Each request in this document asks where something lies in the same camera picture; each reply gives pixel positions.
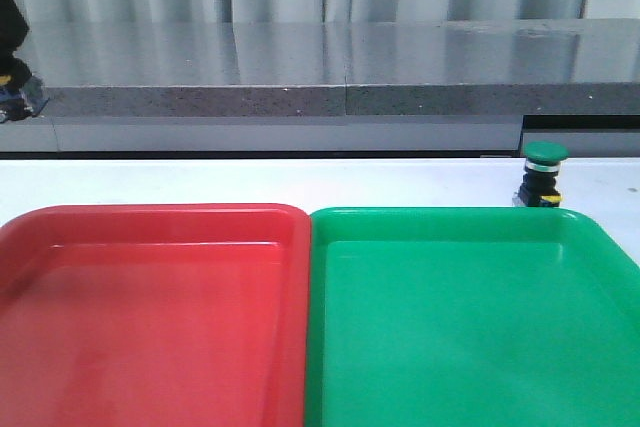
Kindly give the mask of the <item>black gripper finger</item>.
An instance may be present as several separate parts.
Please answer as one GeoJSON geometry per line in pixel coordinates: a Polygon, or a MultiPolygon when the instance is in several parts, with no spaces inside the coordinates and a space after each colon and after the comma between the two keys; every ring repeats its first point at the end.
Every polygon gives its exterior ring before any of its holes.
{"type": "Polygon", "coordinates": [[[23,44],[29,26],[15,0],[1,0],[1,71],[9,72],[15,51],[23,44]]]}

